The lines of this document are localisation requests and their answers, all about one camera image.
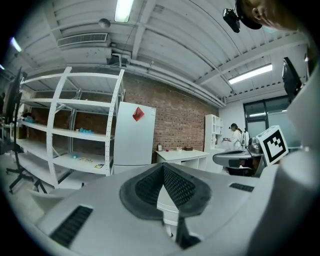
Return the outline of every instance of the white metal shelving unit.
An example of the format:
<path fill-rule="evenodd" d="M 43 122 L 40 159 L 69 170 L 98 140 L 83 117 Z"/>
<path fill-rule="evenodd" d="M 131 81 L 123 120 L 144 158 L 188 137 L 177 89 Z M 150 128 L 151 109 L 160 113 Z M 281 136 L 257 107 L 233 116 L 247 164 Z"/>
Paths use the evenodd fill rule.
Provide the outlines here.
<path fill-rule="evenodd" d="M 213 114 L 205 116 L 205 135 L 204 135 L 204 152 L 209 153 L 206 163 L 206 171 L 210 173 L 220 173 L 222 166 L 213 161 L 213 156 L 222 153 L 225 150 L 216 147 L 216 141 L 222 136 L 223 120 Z"/>
<path fill-rule="evenodd" d="M 55 188 L 81 188 L 81 184 L 112 174 L 110 162 L 110 141 L 111 126 L 113 116 L 117 116 L 119 101 L 124 98 L 122 69 L 118 75 L 106 73 L 79 73 L 72 72 L 72 67 L 65 68 L 63 73 L 42 75 L 21 82 L 23 86 L 35 92 L 54 92 L 52 98 L 29 98 L 21 99 L 32 108 L 47 108 L 49 116 L 47 125 L 31 123 L 18 120 L 21 125 L 32 129 L 37 129 L 46 133 L 46 143 L 32 141 L 29 139 L 17 139 L 25 153 L 19 154 L 21 166 L 27 171 L 51 184 Z M 73 99 L 62 99 L 62 92 L 75 92 Z M 81 100 L 82 93 L 99 93 L 111 95 L 110 102 L 100 102 L 93 100 Z M 70 129 L 54 127 L 55 114 L 60 110 L 70 110 Z M 83 133 L 74 130 L 74 121 L 77 112 L 107 115 L 107 126 L 105 134 Z M 73 151 L 73 144 L 68 152 L 53 147 L 53 134 L 68 138 L 78 138 L 88 141 L 98 141 L 105 143 L 105 154 L 94 155 Z M 59 180 L 66 175 L 66 172 L 74 170 L 70 175 Z"/>
<path fill-rule="evenodd" d="M 209 152 L 216 147 L 217 135 L 222 135 L 223 120 L 213 114 L 205 116 L 204 151 Z"/>

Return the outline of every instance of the fluorescent light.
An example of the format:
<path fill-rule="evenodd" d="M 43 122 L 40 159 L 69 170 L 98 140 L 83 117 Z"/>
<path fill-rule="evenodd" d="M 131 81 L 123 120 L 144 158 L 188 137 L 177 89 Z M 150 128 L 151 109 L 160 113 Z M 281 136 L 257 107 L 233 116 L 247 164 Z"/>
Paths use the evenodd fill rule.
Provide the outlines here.
<path fill-rule="evenodd" d="M 260 117 L 265 115 L 266 115 L 266 112 L 263 112 L 263 113 L 257 113 L 257 114 L 250 114 L 249 117 L 254 118 L 254 117 Z"/>
<path fill-rule="evenodd" d="M 134 0 L 118 0 L 115 8 L 114 21 L 128 22 Z"/>
<path fill-rule="evenodd" d="M 240 82 L 242 80 L 245 80 L 245 79 L 248 79 L 248 78 L 252 78 L 252 77 L 255 77 L 257 75 L 272 71 L 272 69 L 273 69 L 272 64 L 268 64 L 268 65 L 259 67 L 257 69 L 254 69 L 252 71 L 249 71 L 247 73 L 241 74 L 241 75 L 239 75 L 239 76 L 237 76 L 235 78 L 232 78 L 232 79 L 229 80 L 229 82 L 230 82 L 230 84 L 233 85 L 233 84 L 235 84 L 237 82 Z"/>
<path fill-rule="evenodd" d="M 12 39 L 11 39 L 11 44 L 19 53 L 22 51 L 20 45 L 17 43 L 17 41 L 14 37 L 12 37 Z"/>

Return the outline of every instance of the air vent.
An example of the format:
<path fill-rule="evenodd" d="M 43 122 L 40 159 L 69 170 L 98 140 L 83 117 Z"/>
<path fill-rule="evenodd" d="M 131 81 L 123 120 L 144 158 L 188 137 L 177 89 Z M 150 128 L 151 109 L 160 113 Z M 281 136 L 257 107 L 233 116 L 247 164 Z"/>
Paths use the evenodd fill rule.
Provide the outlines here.
<path fill-rule="evenodd" d="M 159 4 L 156 4 L 155 7 L 154 7 L 154 12 L 158 13 L 158 14 L 162 14 L 162 12 L 164 11 L 164 7 L 159 5 Z"/>
<path fill-rule="evenodd" d="M 58 46 L 69 46 L 82 43 L 105 43 L 108 33 L 77 34 L 59 39 Z"/>
<path fill-rule="evenodd" d="M 247 191 L 247 192 L 252 192 L 255 188 L 254 186 L 248 186 L 248 185 L 243 185 L 239 183 L 232 183 L 229 187 L 237 190 Z"/>
<path fill-rule="evenodd" d="M 68 248 L 92 211 L 91 208 L 78 206 L 50 237 L 58 244 Z"/>

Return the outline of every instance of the white refrigerator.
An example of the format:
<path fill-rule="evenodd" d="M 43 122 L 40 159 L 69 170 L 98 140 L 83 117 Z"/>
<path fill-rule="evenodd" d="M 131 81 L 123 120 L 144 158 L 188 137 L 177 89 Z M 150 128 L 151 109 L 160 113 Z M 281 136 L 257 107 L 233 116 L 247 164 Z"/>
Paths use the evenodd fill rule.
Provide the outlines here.
<path fill-rule="evenodd" d="M 120 102 L 116 118 L 113 166 L 114 174 L 150 165 L 154 142 L 156 109 Z"/>

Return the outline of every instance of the box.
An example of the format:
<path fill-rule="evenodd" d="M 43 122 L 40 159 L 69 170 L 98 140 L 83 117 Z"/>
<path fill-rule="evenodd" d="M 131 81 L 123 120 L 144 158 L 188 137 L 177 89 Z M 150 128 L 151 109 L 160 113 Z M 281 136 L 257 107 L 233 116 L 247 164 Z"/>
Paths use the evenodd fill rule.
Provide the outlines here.
<path fill-rule="evenodd" d="M 267 166 L 277 163 L 289 153 L 285 137 L 278 125 L 271 126 L 256 138 L 261 145 Z"/>
<path fill-rule="evenodd" d="M 16 138 L 17 139 L 25 139 L 27 138 L 27 127 L 26 126 L 17 126 L 16 128 Z"/>
<path fill-rule="evenodd" d="M 184 150 L 185 151 L 192 151 L 192 150 L 194 150 L 194 148 L 192 146 L 185 146 Z"/>

